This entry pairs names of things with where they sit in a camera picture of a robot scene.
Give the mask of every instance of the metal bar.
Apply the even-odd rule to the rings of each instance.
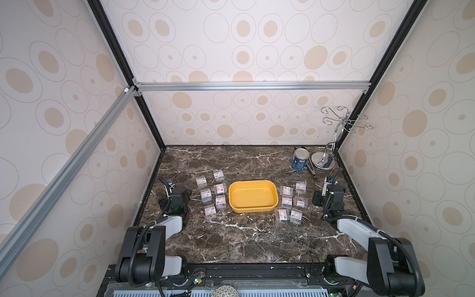
[[[402,23],[399,26],[398,31],[396,32],[396,34],[394,35],[394,38],[389,44],[389,47],[386,50],[386,53],[384,54],[383,58],[381,59],[381,62],[379,63],[378,67],[373,73],[373,76],[370,79],[370,82],[371,82],[370,88],[368,89],[366,93],[363,93],[363,95],[361,95],[361,98],[359,99],[358,103],[353,109],[353,112],[351,113],[350,120],[356,120],[358,115],[363,111],[364,107],[366,106],[366,103],[368,102],[374,90],[376,89],[379,82],[383,78],[384,74],[386,73],[386,70],[388,70],[393,58],[396,56],[399,48],[401,47],[404,40],[408,36],[410,30],[412,29],[412,26],[418,19],[421,11],[424,9],[427,2],[428,0],[414,0],[414,2],[412,3],[406,16],[402,20]],[[347,125],[346,130],[343,131],[342,137],[336,144],[337,150],[343,144],[343,141],[348,135],[347,130],[349,128],[350,128],[350,125]]]
[[[143,195],[142,201],[140,202],[139,210],[137,211],[137,215],[135,216],[135,220],[133,221],[134,226],[138,226],[140,224],[140,221],[142,220],[143,212],[145,211],[145,207],[147,206],[150,192],[152,191],[152,187],[155,184],[155,179],[157,178],[158,169],[160,168],[163,158],[165,157],[166,150],[167,148],[165,147],[161,149],[160,151],[160,156],[158,157],[157,164],[155,165],[155,168],[152,172],[152,176],[150,178],[149,184],[147,186],[147,189],[145,190],[145,194]]]
[[[127,93],[122,93],[83,143],[77,148],[76,152],[69,158],[67,163],[56,175],[56,178],[49,183],[28,213],[15,226],[11,236],[0,249],[0,280],[5,273],[7,273],[35,231],[48,216],[51,209],[55,206],[56,202],[75,178],[84,163],[86,163],[94,149],[102,141],[107,131],[109,131],[135,92],[135,88],[130,86]]]
[[[333,152],[333,155],[336,157],[336,162],[338,163],[338,166],[343,169],[343,177],[345,178],[345,181],[348,187],[350,188],[351,195],[353,196],[353,200],[355,201],[356,207],[358,207],[358,210],[360,211],[361,218],[371,223],[370,217],[366,212],[366,208],[364,207],[363,202],[361,202],[361,198],[358,195],[358,192],[356,191],[356,187],[353,184],[353,181],[350,175],[348,174],[348,171],[346,170],[345,164],[343,164],[340,154],[338,153],[338,151],[335,151]]]
[[[87,2],[91,7],[91,11],[95,16],[97,23],[99,24],[99,27],[102,30],[102,33],[104,34],[105,40],[109,44],[109,48],[111,49],[112,54],[114,55],[115,60],[117,61],[117,64],[119,65],[123,76],[127,81],[127,84],[131,86],[135,85],[132,70],[129,64],[127,63],[127,59],[125,58],[124,52],[122,51],[117,37],[115,36],[114,29],[112,28],[111,23],[109,22],[109,19],[105,14],[104,8],[100,0],[87,0]],[[142,112],[143,117],[145,118],[145,121],[147,122],[150,131],[158,144],[158,147],[161,150],[164,149],[165,143],[163,142],[162,136],[158,131],[157,125],[155,124],[155,121],[152,118],[152,114],[150,113],[150,110],[146,105],[145,100],[143,99],[142,94],[140,94],[140,92],[139,96],[136,97],[135,100],[137,101],[140,111]]]
[[[367,90],[369,81],[316,81],[316,82],[211,82],[211,83],[137,83],[139,91],[246,91],[246,90]]]

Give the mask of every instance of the black cable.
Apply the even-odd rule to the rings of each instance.
[[[384,231],[379,230],[375,226],[371,225],[370,223],[368,223],[368,222],[364,221],[363,219],[358,218],[356,216],[341,215],[341,216],[337,216],[337,217],[334,217],[334,218],[325,217],[325,220],[328,221],[328,222],[335,221],[335,220],[340,220],[340,219],[351,219],[351,220],[355,220],[357,222],[360,222],[363,225],[370,228],[371,230],[375,231],[377,234],[382,235],[384,238],[386,238],[387,240],[392,242],[398,249],[400,249],[403,252],[404,256],[406,257],[407,261],[409,262],[409,265],[411,266],[413,274],[414,274],[414,287],[415,287],[415,289],[414,289],[414,293],[411,295],[411,297],[419,297],[420,296],[420,290],[421,290],[420,276],[421,276],[421,272],[419,270],[418,265],[416,265],[415,260],[411,257],[411,255],[401,245],[401,243],[399,241],[397,241],[395,238],[393,238],[389,234],[385,233]]]
[[[356,288],[351,293],[349,293],[346,297],[355,297],[360,292],[362,287],[363,287],[363,284],[358,284]]]
[[[332,181],[332,185],[330,187],[330,189],[333,188],[333,186],[335,185],[335,182],[336,182],[336,178],[338,177],[338,175],[340,175],[340,173],[343,171],[343,169],[339,169],[336,174],[335,174],[335,177],[333,177],[333,181]],[[323,209],[323,215],[328,215],[328,208],[330,207],[330,199],[331,199],[331,195],[328,195],[328,199],[327,199],[327,202],[325,203],[325,208]]]
[[[139,250],[139,246],[140,244],[142,243],[142,240],[143,238],[145,237],[145,234],[147,233],[148,229],[155,225],[157,222],[156,221],[152,221],[150,223],[148,223],[143,229],[142,231],[140,232],[140,235],[138,237],[138,239],[135,241],[135,244],[133,245],[133,249],[132,249],[132,254],[130,256],[130,262],[129,262],[129,269],[127,271],[127,281],[129,283],[129,285],[131,287],[140,287],[146,283],[142,283],[142,284],[136,284],[133,280],[133,261],[135,260],[135,257],[137,256],[137,252]]]

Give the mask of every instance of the round metal base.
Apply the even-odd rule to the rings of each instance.
[[[335,159],[332,158],[332,160],[329,162],[329,157],[330,154],[326,153],[325,154],[325,163],[322,163],[323,159],[323,152],[316,152],[312,155],[312,163],[320,171],[328,171],[331,170],[335,167]]]

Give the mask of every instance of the ventilation grille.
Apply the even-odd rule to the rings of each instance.
[[[329,297],[326,289],[244,289],[237,290],[240,297]],[[165,297],[183,291],[164,291]],[[211,297],[212,291],[193,290],[191,297]],[[160,297],[158,290],[114,291],[114,297]]]

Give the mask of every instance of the metal can lid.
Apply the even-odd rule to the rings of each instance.
[[[294,155],[295,157],[299,159],[305,160],[305,159],[308,159],[308,157],[310,156],[310,153],[306,149],[298,148],[295,150]]]

